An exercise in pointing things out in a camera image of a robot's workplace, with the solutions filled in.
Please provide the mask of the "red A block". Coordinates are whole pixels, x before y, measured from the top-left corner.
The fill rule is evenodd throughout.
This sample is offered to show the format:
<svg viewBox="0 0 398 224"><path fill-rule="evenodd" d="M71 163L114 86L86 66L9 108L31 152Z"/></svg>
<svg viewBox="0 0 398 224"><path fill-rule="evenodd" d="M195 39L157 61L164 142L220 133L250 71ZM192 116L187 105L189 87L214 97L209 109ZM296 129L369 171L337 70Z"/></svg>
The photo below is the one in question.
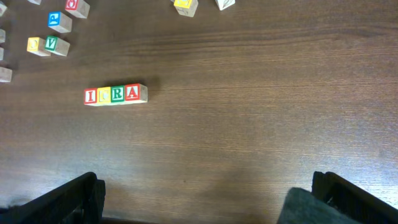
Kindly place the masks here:
<svg viewBox="0 0 398 224"><path fill-rule="evenodd" d="M147 103L148 102L148 89L145 85L136 83L126 85L124 87L126 104Z"/></svg>

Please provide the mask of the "green R block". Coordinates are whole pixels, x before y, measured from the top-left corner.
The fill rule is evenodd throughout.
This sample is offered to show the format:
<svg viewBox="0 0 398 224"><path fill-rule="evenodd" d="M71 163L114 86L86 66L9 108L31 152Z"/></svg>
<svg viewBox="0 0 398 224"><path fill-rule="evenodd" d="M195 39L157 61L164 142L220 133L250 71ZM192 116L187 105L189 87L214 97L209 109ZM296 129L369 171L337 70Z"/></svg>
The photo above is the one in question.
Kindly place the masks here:
<svg viewBox="0 0 398 224"><path fill-rule="evenodd" d="M124 85L111 87L111 103L113 105L123 104L125 101Z"/></svg>

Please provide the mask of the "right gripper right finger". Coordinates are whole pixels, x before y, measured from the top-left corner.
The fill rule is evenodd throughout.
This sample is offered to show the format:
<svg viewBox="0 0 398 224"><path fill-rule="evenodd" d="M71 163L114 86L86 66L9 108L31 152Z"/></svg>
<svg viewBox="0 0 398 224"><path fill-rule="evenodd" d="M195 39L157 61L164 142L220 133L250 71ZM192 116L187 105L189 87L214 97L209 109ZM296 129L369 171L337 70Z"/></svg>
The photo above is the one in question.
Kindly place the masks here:
<svg viewBox="0 0 398 224"><path fill-rule="evenodd" d="M312 190L291 188L278 223L393 223L397 209L333 172L314 172Z"/></svg>

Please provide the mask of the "red I block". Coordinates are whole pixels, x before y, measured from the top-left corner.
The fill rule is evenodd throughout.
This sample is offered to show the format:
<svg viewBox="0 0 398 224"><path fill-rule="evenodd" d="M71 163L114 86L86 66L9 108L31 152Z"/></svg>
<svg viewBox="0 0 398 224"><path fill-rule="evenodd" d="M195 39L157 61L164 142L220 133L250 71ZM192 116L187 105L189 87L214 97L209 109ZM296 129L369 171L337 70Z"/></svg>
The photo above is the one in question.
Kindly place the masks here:
<svg viewBox="0 0 398 224"><path fill-rule="evenodd" d="M96 106L98 104L97 100L97 89L88 88L84 90L84 105Z"/></svg>

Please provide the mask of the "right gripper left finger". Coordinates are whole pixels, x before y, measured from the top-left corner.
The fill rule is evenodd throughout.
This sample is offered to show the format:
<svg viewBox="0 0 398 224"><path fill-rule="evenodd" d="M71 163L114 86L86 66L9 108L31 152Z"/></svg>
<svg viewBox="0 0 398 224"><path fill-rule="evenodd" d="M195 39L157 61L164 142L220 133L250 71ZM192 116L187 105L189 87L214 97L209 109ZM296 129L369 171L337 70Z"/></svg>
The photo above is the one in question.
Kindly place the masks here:
<svg viewBox="0 0 398 224"><path fill-rule="evenodd" d="M105 181L87 172L24 205L1 209L1 223L100 223L105 195Z"/></svg>

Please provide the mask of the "yellow C block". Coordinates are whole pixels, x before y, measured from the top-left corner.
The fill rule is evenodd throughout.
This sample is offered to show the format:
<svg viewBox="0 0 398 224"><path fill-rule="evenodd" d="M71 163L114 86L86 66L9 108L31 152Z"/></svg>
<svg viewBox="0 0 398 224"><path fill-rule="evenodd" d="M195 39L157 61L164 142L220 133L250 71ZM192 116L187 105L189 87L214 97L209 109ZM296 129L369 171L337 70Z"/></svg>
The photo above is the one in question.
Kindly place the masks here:
<svg viewBox="0 0 398 224"><path fill-rule="evenodd" d="M111 103L111 87L98 88L96 98L98 106L109 105Z"/></svg>

